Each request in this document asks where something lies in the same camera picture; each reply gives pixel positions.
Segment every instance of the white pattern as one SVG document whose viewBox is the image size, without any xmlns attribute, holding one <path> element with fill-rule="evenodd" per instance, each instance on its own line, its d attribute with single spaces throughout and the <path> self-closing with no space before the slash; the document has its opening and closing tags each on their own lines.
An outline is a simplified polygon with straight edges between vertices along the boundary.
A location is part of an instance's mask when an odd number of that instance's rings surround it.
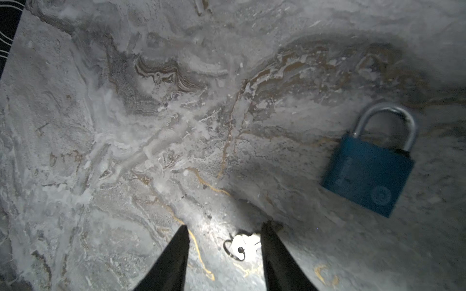
<svg viewBox="0 0 466 291">
<path fill-rule="evenodd" d="M 231 253 L 242 261 L 251 262 L 256 259 L 256 251 L 261 246 L 260 234 L 253 233 L 250 236 L 238 234 L 232 240 Z"/>
<path fill-rule="evenodd" d="M 0 5 L 0 7 L 11 7 L 11 8 L 18 9 L 19 11 L 23 12 L 23 9 L 13 6 L 13 5 Z"/>
<path fill-rule="evenodd" d="M 15 1 L 15 0 L 0 0 L 0 2 L 12 2 L 12 3 L 16 3 L 24 7 L 24 4 L 19 3 L 18 1 Z"/>
<path fill-rule="evenodd" d="M 0 37 L 0 41 L 4 42 L 5 44 L 7 44 L 8 46 L 11 46 L 11 43 L 7 43 L 6 41 L 3 40 L 3 38 Z"/>
<path fill-rule="evenodd" d="M 4 34 L 2 33 L 1 30 L 0 30 L 0 35 L 2 35 L 4 38 L 6 38 L 6 39 L 8 39 L 8 40 L 10 40 L 10 41 L 13 41 L 11 38 L 9 38 L 8 36 L 4 35 Z"/>
</svg>

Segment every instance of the padlock shackle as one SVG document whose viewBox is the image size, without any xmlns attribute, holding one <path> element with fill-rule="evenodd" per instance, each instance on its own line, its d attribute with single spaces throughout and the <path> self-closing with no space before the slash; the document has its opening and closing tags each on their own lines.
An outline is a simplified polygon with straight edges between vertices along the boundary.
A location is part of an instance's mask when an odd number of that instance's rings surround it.
<svg viewBox="0 0 466 291">
<path fill-rule="evenodd" d="M 408 135 L 408 138 L 406 139 L 406 142 L 404 143 L 402 150 L 406 152 L 410 152 L 418 136 L 419 127 L 418 127 L 418 122 L 416 121 L 416 118 L 411 113 L 411 111 L 407 107 L 401 104 L 397 104 L 393 102 L 379 102 L 372 106 L 369 106 L 358 117 L 356 124 L 350 133 L 350 136 L 354 138 L 358 138 L 364 131 L 364 128 L 366 127 L 366 124 L 369 121 L 369 119 L 374 114 L 378 112 L 382 112 L 382 111 L 390 111 L 404 118 L 404 122 L 409 130 L 409 135 Z"/>
</svg>

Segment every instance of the blue padlock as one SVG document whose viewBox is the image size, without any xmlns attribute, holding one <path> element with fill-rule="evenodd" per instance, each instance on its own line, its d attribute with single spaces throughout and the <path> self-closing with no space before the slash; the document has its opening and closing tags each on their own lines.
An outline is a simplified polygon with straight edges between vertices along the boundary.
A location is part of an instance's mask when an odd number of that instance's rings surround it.
<svg viewBox="0 0 466 291">
<path fill-rule="evenodd" d="M 403 117 L 409 134 L 402 149 L 385 149 L 359 139 L 367 121 L 381 111 Z M 321 186 L 389 217 L 414 166 L 410 151 L 417 135 L 418 123 L 408 108 L 392 102 L 368 107 L 343 136 Z"/>
</svg>

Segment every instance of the marble surface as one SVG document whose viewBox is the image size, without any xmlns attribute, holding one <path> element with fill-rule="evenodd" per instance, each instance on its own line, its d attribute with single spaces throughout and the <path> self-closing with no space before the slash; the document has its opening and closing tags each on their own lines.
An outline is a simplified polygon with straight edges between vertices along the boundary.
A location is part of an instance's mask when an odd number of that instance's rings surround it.
<svg viewBox="0 0 466 291">
<path fill-rule="evenodd" d="M 185 290 L 265 290 L 222 248 L 273 219 L 319 290 L 466 285 L 459 1 L 31 1 L 0 81 L 0 289 L 131 290 L 179 225 Z M 412 108 L 389 219 L 319 186 L 359 111 Z M 378 115 L 365 138 L 400 144 Z"/>
</svg>

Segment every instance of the padlock body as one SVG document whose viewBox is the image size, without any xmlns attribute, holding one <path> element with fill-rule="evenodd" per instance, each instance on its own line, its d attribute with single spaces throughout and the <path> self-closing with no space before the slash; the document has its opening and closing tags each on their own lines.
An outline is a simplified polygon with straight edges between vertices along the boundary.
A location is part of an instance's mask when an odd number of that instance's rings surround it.
<svg viewBox="0 0 466 291">
<path fill-rule="evenodd" d="M 321 185 L 389 217 L 413 165 L 408 156 L 346 134 Z"/>
</svg>

